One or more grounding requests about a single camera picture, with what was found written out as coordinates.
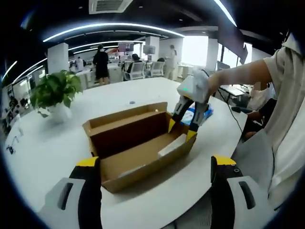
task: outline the white glove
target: white glove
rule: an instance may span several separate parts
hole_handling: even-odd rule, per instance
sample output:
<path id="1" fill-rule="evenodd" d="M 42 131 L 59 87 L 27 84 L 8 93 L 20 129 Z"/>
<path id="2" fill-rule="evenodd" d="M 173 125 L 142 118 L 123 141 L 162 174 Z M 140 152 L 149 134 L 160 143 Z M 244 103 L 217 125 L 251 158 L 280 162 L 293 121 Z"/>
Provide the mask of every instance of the white glove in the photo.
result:
<path id="1" fill-rule="evenodd" d="M 193 69 L 193 74 L 192 98 L 195 102 L 204 103 L 209 92 L 209 76 L 198 67 Z"/>

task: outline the cable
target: cable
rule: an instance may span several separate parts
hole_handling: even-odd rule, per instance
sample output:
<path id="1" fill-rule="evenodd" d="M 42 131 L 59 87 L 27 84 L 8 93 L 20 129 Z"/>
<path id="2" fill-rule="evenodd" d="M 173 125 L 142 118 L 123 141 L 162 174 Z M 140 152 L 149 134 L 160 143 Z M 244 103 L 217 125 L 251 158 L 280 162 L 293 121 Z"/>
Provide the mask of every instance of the cable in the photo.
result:
<path id="1" fill-rule="evenodd" d="M 204 73 L 205 73 L 208 77 L 210 77 L 210 75 L 209 75 L 204 69 L 201 69 L 201 71 L 204 71 Z M 220 96 L 222 97 L 222 99 L 225 101 L 225 99 L 224 99 L 223 95 L 221 94 L 221 92 L 219 91 L 219 89 L 217 89 L 217 90 L 218 90 Z M 233 117 L 233 118 L 235 119 L 235 121 L 237 122 L 237 125 L 238 125 L 238 127 L 239 127 L 239 129 L 240 129 L 240 132 L 243 133 L 243 130 L 241 129 L 241 127 L 240 127 L 240 125 L 239 125 L 239 122 L 237 121 L 237 119 L 235 118 L 234 114 L 232 113 L 232 110 L 231 110 L 229 104 L 227 104 L 227 105 L 228 105 L 229 111 L 231 112 L 232 117 Z"/>

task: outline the green leaves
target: green leaves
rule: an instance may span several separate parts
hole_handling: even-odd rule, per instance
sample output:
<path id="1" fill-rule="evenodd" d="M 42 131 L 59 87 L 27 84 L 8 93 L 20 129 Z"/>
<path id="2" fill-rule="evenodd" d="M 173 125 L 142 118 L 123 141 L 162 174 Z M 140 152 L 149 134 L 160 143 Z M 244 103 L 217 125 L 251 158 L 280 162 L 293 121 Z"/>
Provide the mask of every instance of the green leaves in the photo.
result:
<path id="1" fill-rule="evenodd" d="M 35 109 L 47 109 L 58 103 L 71 106 L 75 94 L 82 92 L 81 81 L 74 72 L 61 70 L 59 73 L 46 75 L 41 79 L 36 88 L 31 92 L 30 101 Z M 46 114 L 38 111 L 43 117 Z"/>

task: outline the cardboard box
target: cardboard box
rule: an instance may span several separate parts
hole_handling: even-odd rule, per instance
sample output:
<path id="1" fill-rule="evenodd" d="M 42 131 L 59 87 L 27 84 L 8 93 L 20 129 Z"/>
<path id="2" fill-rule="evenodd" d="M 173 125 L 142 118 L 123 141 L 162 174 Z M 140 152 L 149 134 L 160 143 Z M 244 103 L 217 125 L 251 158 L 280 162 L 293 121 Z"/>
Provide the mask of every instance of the cardboard box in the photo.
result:
<path id="1" fill-rule="evenodd" d="M 177 124 L 171 133 L 167 103 L 150 104 L 91 119 L 83 124 L 92 156 L 101 159 L 102 186 L 117 192 L 166 167 L 190 152 L 196 135 L 170 153 L 158 152 L 187 134 L 188 126 Z"/>

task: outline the potted plant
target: potted plant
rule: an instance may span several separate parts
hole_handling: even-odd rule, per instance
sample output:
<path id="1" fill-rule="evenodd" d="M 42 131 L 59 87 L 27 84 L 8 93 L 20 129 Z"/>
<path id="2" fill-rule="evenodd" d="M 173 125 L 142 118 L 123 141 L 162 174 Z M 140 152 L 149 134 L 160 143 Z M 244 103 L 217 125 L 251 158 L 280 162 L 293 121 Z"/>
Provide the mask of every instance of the potted plant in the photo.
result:
<path id="1" fill-rule="evenodd" d="M 74 72 L 61 70 L 40 80 L 31 92 L 30 102 L 42 117 L 50 115 L 60 123 L 71 118 L 70 105 L 79 92 L 82 92 L 79 77 Z"/>

